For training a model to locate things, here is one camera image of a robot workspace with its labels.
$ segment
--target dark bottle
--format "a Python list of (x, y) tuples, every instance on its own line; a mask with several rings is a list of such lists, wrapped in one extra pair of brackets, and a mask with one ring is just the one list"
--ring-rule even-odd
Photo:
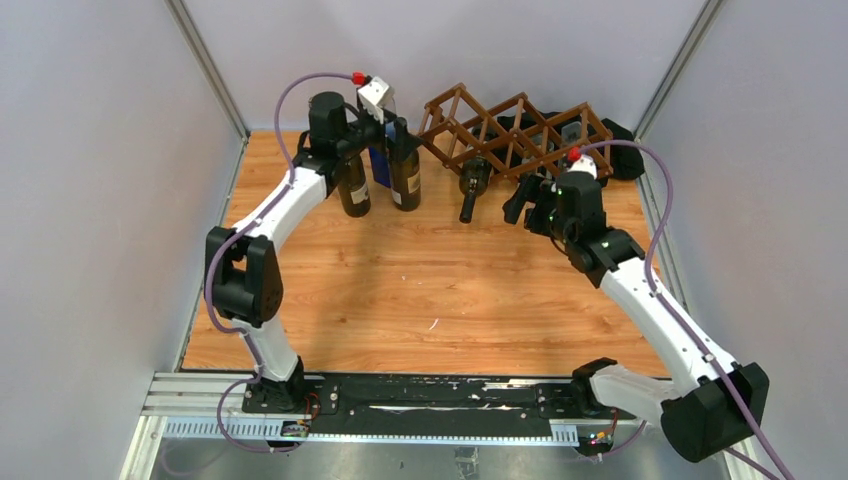
[(368, 195), (368, 182), (365, 180), (365, 166), (359, 154), (345, 162), (339, 185), (339, 198), (345, 213), (351, 217), (361, 217), (371, 210), (371, 198)]
[(477, 197), (486, 193), (491, 173), (492, 164), (480, 156), (462, 164), (462, 172), (459, 175), (459, 189), (465, 195), (465, 200), (462, 201), (462, 211), (459, 213), (460, 222), (471, 223), (474, 203), (477, 201)]
[(404, 212), (411, 212), (421, 205), (421, 171), (418, 150), (401, 161), (389, 162), (392, 179), (392, 200)]
[(387, 125), (389, 139), (389, 175), (392, 200), (404, 212), (411, 212), (421, 205), (421, 170), (418, 146), (421, 139), (410, 134), (406, 120), (397, 118)]

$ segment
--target gray wall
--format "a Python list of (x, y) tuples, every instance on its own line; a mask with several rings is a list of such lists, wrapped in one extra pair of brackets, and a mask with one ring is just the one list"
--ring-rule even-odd
[(162, 1), (0, 2), (3, 478), (116, 478), (240, 143)]
[[(540, 109), (589, 101), (635, 126), (703, 0), (186, 3), (251, 128), (272, 125), (291, 80), (326, 70), (382, 76), (416, 127), (424, 102), (460, 81), (484, 105), (526, 91)], [(282, 123), (305, 126), (306, 99), (326, 88), (352, 92), (304, 85)]]
[(690, 309), (769, 374), (764, 430), (798, 478), (848, 470), (846, 19), (845, 2), (727, 2), (645, 138), (674, 176)]

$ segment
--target wood grain surface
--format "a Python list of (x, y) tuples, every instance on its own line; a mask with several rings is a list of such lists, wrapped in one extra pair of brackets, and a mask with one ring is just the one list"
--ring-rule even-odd
[[(294, 151), (297, 133), (285, 139)], [(420, 152), (417, 210), (397, 210), (369, 178), (368, 215), (349, 218), (330, 198), (282, 248), (280, 316), (307, 370), (568, 375), (607, 356), (667, 374), (629, 318), (548, 239), (504, 223), (510, 182), (490, 186), (464, 225), (458, 177)], [(254, 133), (226, 225), (250, 213), (284, 172), (273, 133)], [(636, 186), (611, 181), (604, 192), (610, 224), (647, 246)], [(242, 340), (215, 330), (200, 302), (183, 367), (252, 365)]]

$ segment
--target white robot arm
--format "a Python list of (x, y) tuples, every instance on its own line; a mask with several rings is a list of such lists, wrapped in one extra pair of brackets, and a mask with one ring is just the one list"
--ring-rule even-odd
[[(606, 224), (601, 185), (591, 157), (569, 157), (571, 168), (556, 181), (526, 177), (504, 204), (504, 219), (516, 223), (525, 202), (524, 228), (561, 242), (571, 264), (617, 303), (656, 350), (671, 381), (638, 375), (602, 358), (576, 369), (571, 390), (586, 414), (616, 407), (661, 427), (675, 450), (697, 462), (752, 435), (716, 366), (726, 372), (759, 423), (768, 377), (756, 364), (741, 366), (715, 344), (668, 294), (653, 269), (657, 290), (646, 278), (645, 255), (625, 231)], [(660, 301), (680, 317), (675, 318)], [(709, 345), (703, 355), (693, 341)]]

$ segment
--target purple cable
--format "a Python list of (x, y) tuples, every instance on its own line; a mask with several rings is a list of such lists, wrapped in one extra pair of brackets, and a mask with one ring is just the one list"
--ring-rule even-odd
[(277, 142), (280, 144), (280, 150), (282, 151), (283, 157), (285, 157), (286, 164), (288, 165), (288, 171), (287, 171), (288, 182), (285, 185), (283, 185), (283, 188), (280, 190), (280, 192), (276, 196), (274, 196), (274, 198), (272, 198), (270, 202), (268, 202), (268, 205), (266, 205), (265, 208), (263, 208), (259, 212), (259, 214), (254, 218), (254, 220), (251, 220), (247, 225), (244, 226), (244, 228), (237, 231), (232, 237), (228, 238), (227, 241), (225, 241), (224, 244), (221, 245), (221, 248), (219, 248), (218, 251), (215, 252), (215, 255), (212, 256), (212, 261), (209, 264), (209, 272), (206, 275), (206, 282), (204, 283), (204, 286), (203, 286), (203, 299), (206, 302), (206, 310), (209, 313), (209, 319), (212, 321), (212, 324), (215, 325), (215, 328), (217, 328), (218, 331), (220, 331), (222, 333), (238, 333), (238, 334), (242, 335), (244, 337), (245, 343), (247, 344), (248, 350), (250, 350), (250, 354), (253, 356), (254, 360), (256, 360), (256, 363), (257, 363), (256, 375), (254, 377), (244, 379), (244, 380), (239, 380), (239, 381), (233, 383), (232, 385), (230, 385), (226, 390), (224, 390), (224, 393), (221, 395), (221, 399), (218, 401), (217, 411), (215, 412), (215, 419), (217, 420), (218, 428), (221, 430), (221, 434), (224, 436), (224, 438), (228, 442), (230, 442), (231, 444), (235, 445), (236, 447), (239, 447), (242, 450), (246, 450), (246, 451), (249, 451), (249, 452), (284, 453), (284, 452), (290, 452), (290, 451), (294, 450), (299, 445), (296, 445), (294, 447), (283, 447), (283, 448), (253, 447), (253, 446), (246, 445), (244, 443), (239, 442), (238, 440), (236, 440), (232, 436), (230, 436), (229, 432), (227, 432), (227, 429), (224, 426), (224, 421), (222, 419), (222, 411), (224, 409), (224, 401), (226, 400), (226, 398), (230, 394), (230, 392), (232, 392), (233, 389), (235, 389), (239, 385), (252, 385), (252, 384), (259, 383), (259, 380), (262, 378), (262, 369), (263, 369), (263, 365), (264, 365), (264, 359), (262, 358), (262, 355), (260, 354), (259, 350), (256, 348), (256, 344), (250, 338), (250, 334), (247, 332), (247, 330), (245, 330), (243, 328), (238, 328), (238, 327), (225, 327), (224, 325), (221, 324), (221, 321), (218, 319), (218, 316), (215, 314), (215, 307), (212, 304), (212, 283), (214, 281), (215, 271), (218, 269), (218, 264), (221, 263), (221, 258), (223, 258), (224, 252), (226, 252), (241, 237), (245, 236), (248, 232), (250, 232), (257, 225), (256, 219), (262, 218), (265, 215), (267, 215), (268, 212), (270, 212), (272, 208), (274, 208), (275, 206), (277, 206), (278, 203), (280, 203), (280, 200), (283, 199), (283, 197), (286, 195), (286, 193), (288, 193), (288, 191), (291, 190), (292, 186), (294, 185), (295, 175), (296, 175), (295, 174), (294, 161), (293, 161), (292, 156), (289, 153), (288, 149), (286, 148), (286, 144), (283, 141), (283, 134), (280, 131), (280, 109), (283, 106), (283, 101), (286, 99), (286, 96), (288, 96), (289, 92), (291, 92), (291, 90), (294, 87), (300, 85), (301, 83), (303, 83), (307, 80), (311, 80), (313, 78), (341, 78), (341, 79), (346, 79), (346, 80), (352, 80), (353, 76), (350, 75), (350, 74), (331, 73), (331, 72), (312, 73), (312, 74), (304, 75), (304, 76), (298, 78), (297, 80), (292, 82), (288, 87), (286, 87), (285, 90), (283, 90), (283, 93), (280, 95), (279, 100), (277, 100), (277, 106), (274, 109), (274, 133), (277, 136)]
[(751, 468), (760, 472), (761, 474), (763, 474), (764, 477), (768, 478), (769, 480), (780, 480), (780, 478), (778, 478), (777, 475), (769, 472), (768, 470), (765, 469), (765, 467), (763, 467), (759, 463), (748, 458), (747, 455), (744, 455), (741, 452), (734, 450), (733, 448), (727, 448), (724, 451), (733, 455), (734, 457), (738, 458), (739, 460), (742, 460), (743, 462), (747, 463), (748, 465), (751, 466)]
[(712, 355), (707, 344), (704, 343), (703, 340), (701, 340), (701, 338), (695, 333), (694, 330), (692, 330), (692, 327), (689, 326), (683, 316), (681, 316), (680, 313), (678, 313), (677, 310), (671, 305), (671, 303), (669, 303), (669, 301), (665, 298), (664, 294), (657, 292), (657, 284), (654, 281), (654, 276), (652, 275), (651, 265), (653, 263), (654, 253), (656, 252), (657, 246), (659, 245), (660, 237), (665, 232), (665, 227), (668, 223), (669, 215), (671, 215), (671, 204), (674, 200), (674, 187), (671, 182), (671, 173), (668, 171), (668, 166), (651, 148), (636, 142), (631, 142), (629, 140), (606, 140), (603, 142), (592, 143), (584, 147), (580, 147), (580, 153), (584, 154), (589, 149), (605, 147), (607, 145), (619, 145), (642, 150), (643, 152), (650, 155), (654, 162), (657, 164), (657, 166), (660, 167), (660, 170), (662, 170), (663, 177), (665, 178), (667, 200), (665, 204), (665, 210), (663, 210), (660, 222), (659, 224), (657, 224), (657, 230), (654, 232), (654, 237), (651, 239), (651, 245), (648, 247), (648, 251), (645, 254), (645, 278), (648, 281), (648, 285), (650, 285), (651, 291), (654, 292), (657, 300), (659, 300), (659, 302), (662, 304), (663, 307), (665, 307), (668, 313), (671, 314), (672, 317), (674, 317), (678, 325), (680, 325), (680, 327), (686, 332), (689, 338), (691, 338), (695, 345), (697, 345), (698, 350), (700, 350), (701, 353), (703, 353), (708, 358), (712, 358), (712, 360), (710, 361), (710, 365), (718, 373), (719, 377), (721, 378), (721, 381), (724, 382), (724, 385), (727, 387), (728, 392), (730, 392), (730, 396), (733, 397), (733, 401), (736, 402), (736, 405), (742, 412), (742, 416), (745, 417), (745, 421), (748, 423), (748, 426), (751, 427), (751, 430), (754, 432), (754, 435), (763, 445), (763, 449), (765, 449), (766, 453), (768, 454), (769, 458), (771, 458), (772, 462), (774, 462), (777, 469), (780, 470), (780, 473), (786, 478), (786, 480), (795, 480), (795, 477), (792, 475), (791, 472), (789, 472), (789, 469), (786, 467), (786, 464), (783, 463), (783, 460), (781, 460), (780, 456), (771, 446), (771, 443), (766, 438), (765, 433), (763, 433), (763, 431), (760, 429), (760, 426), (759, 424), (757, 424), (754, 415), (751, 413), (751, 410), (748, 409), (748, 406), (742, 399), (742, 395), (739, 393), (739, 390), (737, 390), (736, 386), (733, 385), (733, 382), (730, 381), (730, 377), (727, 376), (727, 372), (724, 371), (724, 369), (718, 363), (718, 360), (716, 360), (715, 357)]

